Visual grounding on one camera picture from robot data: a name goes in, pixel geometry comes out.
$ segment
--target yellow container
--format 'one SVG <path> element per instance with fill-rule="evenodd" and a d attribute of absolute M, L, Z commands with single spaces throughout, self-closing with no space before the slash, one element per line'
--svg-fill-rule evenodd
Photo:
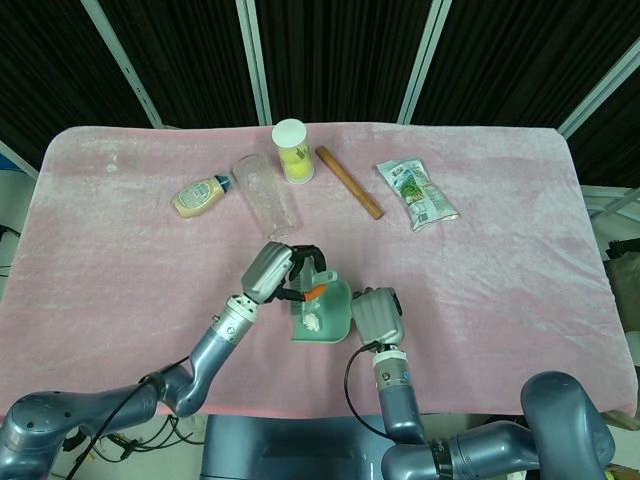
<path fill-rule="evenodd" d="M 307 183 L 313 178 L 313 160 L 307 144 L 307 129 L 300 120 L 287 118 L 278 122 L 271 132 L 273 143 L 289 183 Z"/>

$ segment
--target orange object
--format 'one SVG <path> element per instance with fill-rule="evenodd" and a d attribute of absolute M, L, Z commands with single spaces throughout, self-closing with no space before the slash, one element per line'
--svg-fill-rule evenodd
<path fill-rule="evenodd" d="M 324 295 L 324 292 L 327 291 L 327 288 L 328 287 L 327 287 L 326 284 L 322 284 L 322 285 L 318 285 L 316 287 L 313 287 L 308 292 L 305 292 L 304 293 L 305 302 L 310 302 L 311 300 L 314 300 L 314 299 L 318 298 L 320 295 Z"/>
<path fill-rule="evenodd" d="M 340 163 L 336 157 L 327 149 L 327 147 L 316 148 L 316 153 L 320 157 L 329 170 L 331 170 L 336 177 L 344 183 L 345 187 L 353 194 L 354 197 L 362 204 L 362 206 L 369 212 L 369 214 L 376 220 L 380 219 L 384 215 L 384 211 L 376 203 L 369 193 L 362 188 L 362 185 L 353 178 L 353 176 L 344 168 L 344 165 Z"/>

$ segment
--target pink towel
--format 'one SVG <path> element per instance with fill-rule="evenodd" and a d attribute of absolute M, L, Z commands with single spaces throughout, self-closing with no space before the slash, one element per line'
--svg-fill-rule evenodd
<path fill-rule="evenodd" d="M 519 413 L 521 386 L 544 370 L 577 377 L 600 410 L 635 411 L 614 298 L 554 130 L 318 124 L 309 140 L 386 215 L 374 221 L 318 161 L 309 184 L 282 180 L 302 218 L 285 241 L 320 247 L 354 290 L 396 289 L 423 412 Z M 54 139 L 0 310 L 0 413 L 33 391 L 135 383 L 190 352 L 265 240 L 237 191 L 190 220 L 170 199 L 254 152 L 275 160 L 269 128 L 83 127 Z M 423 159 L 460 219 L 411 232 L 374 168 L 406 155 Z M 348 414 L 355 331 L 338 345 L 292 343 L 288 308 L 261 308 L 204 412 Z M 369 354 L 351 388 L 363 414 L 379 411 Z"/>

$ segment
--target black curtain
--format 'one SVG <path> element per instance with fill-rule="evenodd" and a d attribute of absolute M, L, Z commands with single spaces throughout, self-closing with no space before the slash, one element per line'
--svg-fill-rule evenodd
<path fill-rule="evenodd" d="M 257 0 L 274 123 L 398 119 L 430 2 Z"/>
<path fill-rule="evenodd" d="M 234 0 L 102 0 L 162 121 L 257 125 Z"/>
<path fill-rule="evenodd" d="M 78 0 L 0 2 L 0 139 L 35 168 L 77 125 L 149 121 Z"/>
<path fill-rule="evenodd" d="M 637 0 L 454 0 L 412 122 L 558 127 L 639 36 Z"/>
<path fill-rule="evenodd" d="M 640 70 L 569 137 L 580 183 L 640 187 Z"/>

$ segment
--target gray base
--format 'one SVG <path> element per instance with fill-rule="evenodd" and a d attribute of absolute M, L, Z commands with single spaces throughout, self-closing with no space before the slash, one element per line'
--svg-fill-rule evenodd
<path fill-rule="evenodd" d="M 382 417 L 366 420 L 383 430 Z M 392 442 L 353 417 L 282 420 L 210 415 L 201 480 L 381 480 Z"/>

